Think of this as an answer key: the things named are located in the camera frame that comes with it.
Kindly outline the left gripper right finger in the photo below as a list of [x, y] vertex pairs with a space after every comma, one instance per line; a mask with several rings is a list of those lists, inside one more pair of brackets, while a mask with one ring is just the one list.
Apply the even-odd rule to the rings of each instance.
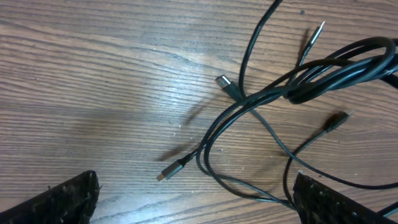
[[397, 224], [386, 217], [393, 206], [374, 212], [307, 175], [297, 175], [293, 191], [296, 211], [305, 224]]

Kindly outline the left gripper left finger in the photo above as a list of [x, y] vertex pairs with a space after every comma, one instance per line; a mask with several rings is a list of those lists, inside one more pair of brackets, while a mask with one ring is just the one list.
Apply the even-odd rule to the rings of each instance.
[[99, 194], [96, 172], [87, 170], [1, 212], [1, 223], [89, 223]]

